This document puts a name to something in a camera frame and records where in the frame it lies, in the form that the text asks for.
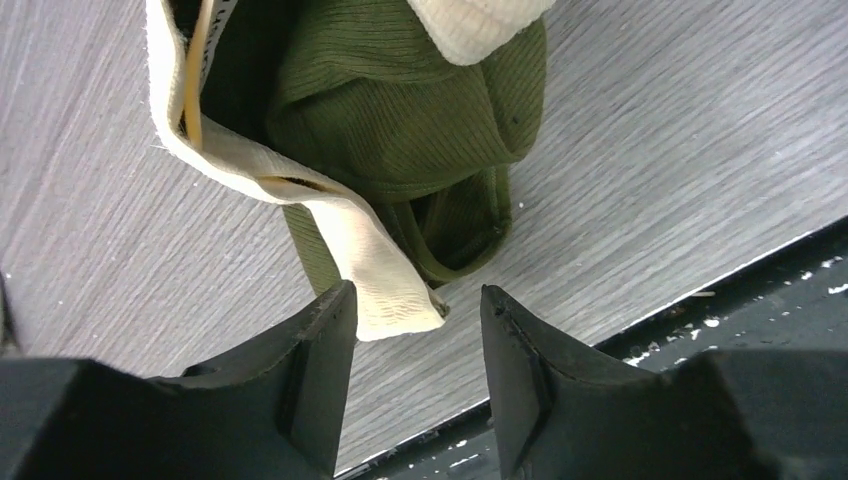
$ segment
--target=gray floor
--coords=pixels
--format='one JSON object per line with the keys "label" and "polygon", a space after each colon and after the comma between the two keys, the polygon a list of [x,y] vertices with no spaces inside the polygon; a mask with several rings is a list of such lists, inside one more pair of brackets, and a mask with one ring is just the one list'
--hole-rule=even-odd
{"label": "gray floor", "polygon": [[[157,148],[142,2],[72,4],[0,0],[10,302],[28,354],[176,374],[310,293],[278,210]],[[515,233],[445,289],[443,329],[359,346],[340,467],[486,397],[483,282],[594,342],[848,214],[844,1],[561,0],[548,19]]]}

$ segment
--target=black floor edge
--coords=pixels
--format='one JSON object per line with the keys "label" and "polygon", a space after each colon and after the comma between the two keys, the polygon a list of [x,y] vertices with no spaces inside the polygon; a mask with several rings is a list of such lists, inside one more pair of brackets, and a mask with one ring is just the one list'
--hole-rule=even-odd
{"label": "black floor edge", "polygon": [[[753,346],[750,345],[751,342],[762,344],[760,345],[762,347],[793,346],[791,339],[797,337],[800,327],[786,322],[780,323],[778,320],[791,315],[800,316],[803,305],[819,305],[818,310],[815,310],[816,318],[823,322],[830,322],[822,323],[822,328],[826,329],[824,331],[834,332],[825,335],[838,335],[835,343],[844,345],[848,341],[848,314],[837,313],[835,318],[828,318],[829,315],[831,317],[833,315],[826,309],[822,310],[824,307],[821,306],[820,301],[828,297],[825,285],[829,285],[828,277],[820,275],[821,273],[827,273],[833,277],[830,279],[831,283],[839,283],[834,275],[842,275],[839,278],[848,281],[848,262],[843,262],[843,257],[848,257],[848,217],[705,288],[703,292],[706,293],[703,294],[709,296],[690,297],[678,302],[600,342],[595,347],[628,363],[659,371],[685,360],[684,355],[691,355],[706,348],[749,347]],[[831,287],[831,292],[834,291],[833,288],[838,289],[838,287],[839,285]],[[848,293],[841,291],[839,293],[848,298]],[[760,323],[747,320],[735,322],[732,327],[735,330],[732,332],[716,328],[722,322],[729,324],[727,321],[734,312],[741,312],[746,319],[760,317],[761,320],[755,319]],[[831,328],[834,325],[840,328],[838,332]],[[699,335],[702,340],[700,346],[697,346],[694,340]],[[705,343],[705,339],[710,340],[709,335],[712,336],[713,342]],[[691,345],[678,342],[684,337],[687,340],[692,339]],[[468,475],[460,471],[454,471],[453,474],[447,472],[448,469],[454,470],[461,467],[463,462],[477,455],[470,458],[465,458],[463,455],[455,455],[456,459],[440,458],[452,450],[466,446],[472,440],[477,441],[474,451],[493,450],[494,436],[486,435],[490,430],[491,410],[487,401],[336,478],[337,480],[500,478],[499,475],[495,475],[496,470],[483,472],[479,468]],[[425,461],[437,465],[436,468],[434,469],[433,465],[427,465],[429,473],[417,468]],[[442,470],[438,469],[439,464],[444,464]]]}

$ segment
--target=olive green garment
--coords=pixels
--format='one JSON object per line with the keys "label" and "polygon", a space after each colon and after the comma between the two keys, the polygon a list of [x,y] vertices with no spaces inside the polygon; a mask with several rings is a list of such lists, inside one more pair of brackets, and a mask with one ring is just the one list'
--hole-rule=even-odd
{"label": "olive green garment", "polygon": [[[541,20],[458,67],[405,0],[240,0],[202,108],[360,194],[436,287],[511,229],[507,168],[535,142],[546,57]],[[284,211],[321,293],[339,278],[330,252],[306,208]]]}

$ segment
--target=white strap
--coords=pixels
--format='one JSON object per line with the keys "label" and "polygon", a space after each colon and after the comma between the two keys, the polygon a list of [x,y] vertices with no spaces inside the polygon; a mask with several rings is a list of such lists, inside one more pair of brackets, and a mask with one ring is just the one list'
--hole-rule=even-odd
{"label": "white strap", "polygon": [[[202,149],[182,136],[179,123],[187,75],[184,39],[174,24],[167,0],[146,2],[150,110],[165,148],[209,178],[251,198],[277,205],[306,206],[342,278],[356,285],[360,340],[426,332],[442,326],[444,303],[426,286],[359,195],[202,114]],[[208,70],[208,65],[193,64],[192,68]]]}
{"label": "white strap", "polygon": [[408,0],[454,65],[474,65],[538,20],[554,0]]}

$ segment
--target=white debris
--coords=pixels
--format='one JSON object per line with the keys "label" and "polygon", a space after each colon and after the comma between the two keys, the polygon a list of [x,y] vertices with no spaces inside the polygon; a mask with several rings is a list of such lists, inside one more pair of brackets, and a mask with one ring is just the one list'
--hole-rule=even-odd
{"label": "white debris", "polygon": [[632,367],[635,367],[635,366],[639,365],[639,362],[641,362],[642,360],[644,360],[644,359],[646,359],[650,356],[651,356],[651,352],[644,352],[644,353],[642,353],[642,355],[639,355],[638,357],[625,358],[624,363],[626,363],[626,364],[628,364]]}
{"label": "white debris", "polygon": [[843,258],[840,257],[839,255],[837,255],[837,256],[831,258],[830,260],[823,261],[822,262],[822,268],[830,268],[830,267],[833,266],[834,263],[841,262],[842,260],[843,260]]}
{"label": "white debris", "polygon": [[465,462],[467,462],[467,461],[470,461],[470,460],[474,460],[475,458],[477,458],[477,457],[479,457],[479,456],[480,456],[480,454],[475,453],[474,455],[471,455],[471,456],[470,456],[470,457],[468,457],[468,458],[463,458],[462,460],[460,460],[460,461],[458,461],[458,462],[453,462],[449,468],[453,468],[453,467],[456,467],[456,466],[462,465],[463,463],[465,463]]}
{"label": "white debris", "polygon": [[845,291],[848,291],[848,283],[843,284],[841,287],[833,287],[827,289],[827,293],[831,295],[836,295],[837,293],[842,293]]}

